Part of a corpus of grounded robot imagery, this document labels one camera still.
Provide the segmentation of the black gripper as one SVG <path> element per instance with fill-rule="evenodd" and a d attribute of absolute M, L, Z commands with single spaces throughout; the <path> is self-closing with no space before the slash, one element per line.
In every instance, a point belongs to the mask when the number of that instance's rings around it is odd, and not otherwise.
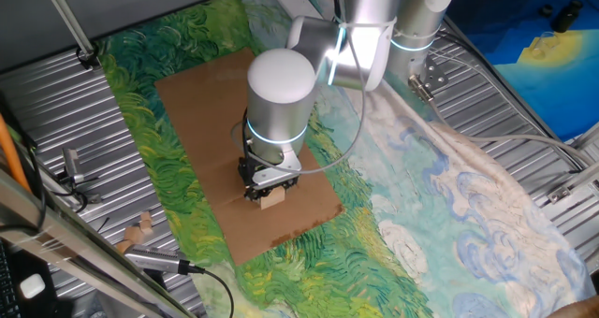
<path fill-rule="evenodd" d="M 238 172 L 245 185 L 243 196 L 252 202 L 259 202 L 262 193 L 270 193 L 277 187 L 289 190 L 298 184 L 300 176 L 265 166 L 249 157 L 239 159 Z"/>

